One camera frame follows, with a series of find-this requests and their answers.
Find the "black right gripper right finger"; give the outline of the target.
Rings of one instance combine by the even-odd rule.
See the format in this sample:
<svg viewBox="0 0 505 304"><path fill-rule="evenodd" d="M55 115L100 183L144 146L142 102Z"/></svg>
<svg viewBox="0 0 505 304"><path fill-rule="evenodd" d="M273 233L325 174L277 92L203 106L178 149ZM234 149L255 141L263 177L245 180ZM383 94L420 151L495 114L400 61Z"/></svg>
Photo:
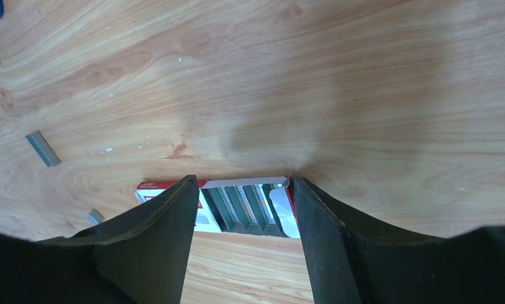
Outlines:
<svg viewBox="0 0 505 304"><path fill-rule="evenodd" d="M302 177L293 199L315 303L505 303L505 225L420 234Z"/></svg>

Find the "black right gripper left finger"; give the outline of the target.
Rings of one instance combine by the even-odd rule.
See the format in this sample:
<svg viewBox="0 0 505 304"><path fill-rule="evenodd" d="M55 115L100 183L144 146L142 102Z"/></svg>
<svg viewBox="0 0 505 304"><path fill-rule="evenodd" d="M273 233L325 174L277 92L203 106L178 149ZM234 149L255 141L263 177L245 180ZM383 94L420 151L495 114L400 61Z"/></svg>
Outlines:
<svg viewBox="0 0 505 304"><path fill-rule="evenodd" d="M0 234L0 303L179 303L197 177L72 237Z"/></svg>

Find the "red white staple box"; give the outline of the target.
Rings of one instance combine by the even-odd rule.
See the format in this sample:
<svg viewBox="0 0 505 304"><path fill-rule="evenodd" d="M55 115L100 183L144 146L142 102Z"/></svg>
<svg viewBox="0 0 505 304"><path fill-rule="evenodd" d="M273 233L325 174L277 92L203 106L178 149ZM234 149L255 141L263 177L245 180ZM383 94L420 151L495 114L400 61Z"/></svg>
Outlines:
<svg viewBox="0 0 505 304"><path fill-rule="evenodd" d="M299 239L290 177L199 179L194 230Z"/></svg>

